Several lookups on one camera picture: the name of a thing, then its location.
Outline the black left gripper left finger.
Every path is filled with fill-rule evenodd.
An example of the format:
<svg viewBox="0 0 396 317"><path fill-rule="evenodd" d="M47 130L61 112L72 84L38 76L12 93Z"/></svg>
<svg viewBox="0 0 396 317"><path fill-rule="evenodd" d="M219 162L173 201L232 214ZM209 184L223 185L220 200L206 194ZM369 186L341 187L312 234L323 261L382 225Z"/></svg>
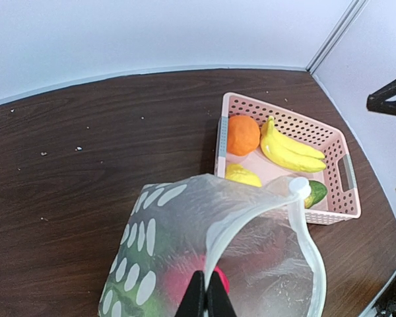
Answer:
<svg viewBox="0 0 396 317"><path fill-rule="evenodd" d="M195 271L176 311L175 317L204 317L205 276Z"/></svg>

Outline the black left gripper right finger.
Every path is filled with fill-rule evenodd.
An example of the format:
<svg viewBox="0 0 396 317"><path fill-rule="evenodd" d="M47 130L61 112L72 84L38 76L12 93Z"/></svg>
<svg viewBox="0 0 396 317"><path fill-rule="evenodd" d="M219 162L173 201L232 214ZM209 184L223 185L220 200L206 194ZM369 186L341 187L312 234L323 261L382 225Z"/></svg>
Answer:
<svg viewBox="0 0 396 317"><path fill-rule="evenodd" d="M207 289L209 317L237 317L218 272L213 272Z"/></svg>

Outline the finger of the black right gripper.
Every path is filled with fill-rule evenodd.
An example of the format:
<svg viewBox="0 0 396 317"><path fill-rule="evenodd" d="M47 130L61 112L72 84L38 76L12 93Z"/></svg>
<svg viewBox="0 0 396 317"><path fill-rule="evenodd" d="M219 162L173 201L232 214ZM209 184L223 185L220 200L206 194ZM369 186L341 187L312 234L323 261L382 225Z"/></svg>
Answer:
<svg viewBox="0 0 396 317"><path fill-rule="evenodd" d="M396 116L396 79L384 87L370 94L367 98L366 108L370 112Z"/></svg>

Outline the red toy apple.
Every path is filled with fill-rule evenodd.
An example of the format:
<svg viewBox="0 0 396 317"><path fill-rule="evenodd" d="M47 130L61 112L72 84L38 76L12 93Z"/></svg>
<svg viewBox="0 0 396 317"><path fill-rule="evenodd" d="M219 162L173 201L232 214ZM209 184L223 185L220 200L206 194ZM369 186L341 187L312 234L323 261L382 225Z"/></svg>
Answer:
<svg viewBox="0 0 396 317"><path fill-rule="evenodd" d="M168 266L168 269L163 275L162 282L168 300L173 306L178 307L194 272L203 271L204 265L205 256L189 254L176 258Z"/></svg>

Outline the clear polka dot zip bag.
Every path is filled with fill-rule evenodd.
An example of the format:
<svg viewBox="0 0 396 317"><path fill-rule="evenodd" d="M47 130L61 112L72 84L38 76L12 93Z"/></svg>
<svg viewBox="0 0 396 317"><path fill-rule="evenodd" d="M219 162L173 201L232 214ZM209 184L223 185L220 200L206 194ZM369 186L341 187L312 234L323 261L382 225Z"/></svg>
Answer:
<svg viewBox="0 0 396 317"><path fill-rule="evenodd" d="M321 316L327 278L305 219L303 198L309 194L305 178L290 176L260 188L210 174L146 185L117 254L148 255L164 316L173 316L179 305L168 300L163 275L176 258L189 254L205 256L206 285L214 271L225 280L237 316ZM107 281L99 316L108 316L102 312L110 301L103 296L112 295Z"/></svg>

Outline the green orange toy mango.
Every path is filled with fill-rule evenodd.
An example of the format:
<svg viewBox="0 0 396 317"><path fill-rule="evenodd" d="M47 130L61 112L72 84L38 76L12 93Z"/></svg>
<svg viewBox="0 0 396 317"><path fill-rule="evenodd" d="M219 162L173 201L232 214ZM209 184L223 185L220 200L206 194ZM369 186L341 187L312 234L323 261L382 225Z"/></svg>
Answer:
<svg viewBox="0 0 396 317"><path fill-rule="evenodd" d="M306 209L313 207L324 199L327 195L327 187L316 180L310 180L309 185L311 188L310 195L304 200L304 205Z"/></svg>

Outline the yellow toy banana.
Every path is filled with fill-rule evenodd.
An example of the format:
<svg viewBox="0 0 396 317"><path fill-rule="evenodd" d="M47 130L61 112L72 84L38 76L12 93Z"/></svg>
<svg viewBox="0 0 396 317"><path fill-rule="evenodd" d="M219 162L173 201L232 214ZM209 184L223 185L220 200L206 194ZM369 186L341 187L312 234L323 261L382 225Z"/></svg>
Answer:
<svg viewBox="0 0 396 317"><path fill-rule="evenodd" d="M261 127L260 148L273 163L297 172L316 173L327 168L325 155L317 149L283 135L269 116Z"/></svg>

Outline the green striped toy watermelon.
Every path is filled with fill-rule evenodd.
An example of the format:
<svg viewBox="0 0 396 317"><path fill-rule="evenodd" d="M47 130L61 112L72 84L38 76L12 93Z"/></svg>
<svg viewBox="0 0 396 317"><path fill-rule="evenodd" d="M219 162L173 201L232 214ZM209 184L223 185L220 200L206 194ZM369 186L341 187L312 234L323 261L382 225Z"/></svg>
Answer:
<svg viewBox="0 0 396 317"><path fill-rule="evenodd" d="M164 316L164 300L156 291L157 270L143 252L120 250L107 281L108 316Z"/></svg>

